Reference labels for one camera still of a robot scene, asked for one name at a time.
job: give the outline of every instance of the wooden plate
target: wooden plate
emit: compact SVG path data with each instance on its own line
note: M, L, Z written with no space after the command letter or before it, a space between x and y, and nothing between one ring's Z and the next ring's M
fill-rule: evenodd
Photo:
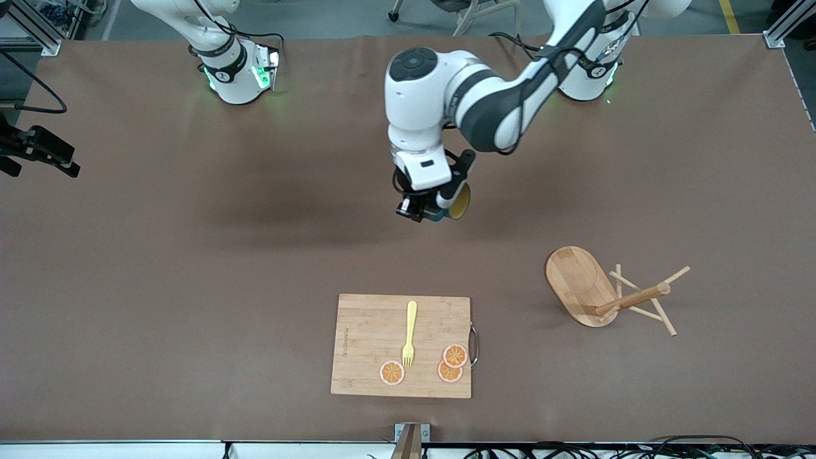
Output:
M617 299L612 283L591 253L567 246L554 251L544 267L547 282L573 319L587 327L603 327L618 316L595 315L597 306Z

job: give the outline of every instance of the chair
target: chair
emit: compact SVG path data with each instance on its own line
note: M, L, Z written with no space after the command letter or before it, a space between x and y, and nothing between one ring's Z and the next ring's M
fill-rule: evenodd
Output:
M454 37L468 30L473 20L510 7L513 9L514 20L516 21L516 32L514 35L521 34L521 24L519 23L520 0L431 0L431 2L441 10L456 13L459 17L456 20ZM484 6L485 3L489 2L494 3L494 5ZM391 22L397 22L400 18L401 6L402 0L397 0L397 3L394 4L394 9L388 13L388 18Z

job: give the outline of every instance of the yellow floor line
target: yellow floor line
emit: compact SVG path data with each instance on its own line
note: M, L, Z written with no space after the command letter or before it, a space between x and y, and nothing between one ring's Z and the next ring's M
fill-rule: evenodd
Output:
M728 25L728 33L739 33L737 18L734 17L731 2L729 0L720 0L720 8L722 9L722 15L725 16L725 23Z

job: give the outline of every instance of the table surface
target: table surface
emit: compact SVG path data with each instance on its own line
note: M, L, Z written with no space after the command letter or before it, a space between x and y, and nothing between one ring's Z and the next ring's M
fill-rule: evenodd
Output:
M414 45L525 63L493 38L287 42L285 91L228 106L182 42L66 42L26 114L72 180L0 179L0 438L647 440L816 431L816 136L759 36L634 38L597 101L554 96L511 157L483 154L461 221L394 214L383 107ZM29 102L50 104L35 89ZM466 145L456 132L446 145ZM543 276L587 248L650 285L679 336L585 328ZM330 394L340 293L468 296L473 398Z

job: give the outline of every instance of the wooden cutting board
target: wooden cutting board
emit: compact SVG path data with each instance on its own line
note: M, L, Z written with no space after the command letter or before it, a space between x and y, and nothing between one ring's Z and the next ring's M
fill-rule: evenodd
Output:
M414 362L402 383L386 385L379 370L386 361L402 361L408 301L417 302ZM437 375L442 351L452 344L467 349L469 337L470 298L340 295L331 393L470 399L469 364L456 382L444 382Z

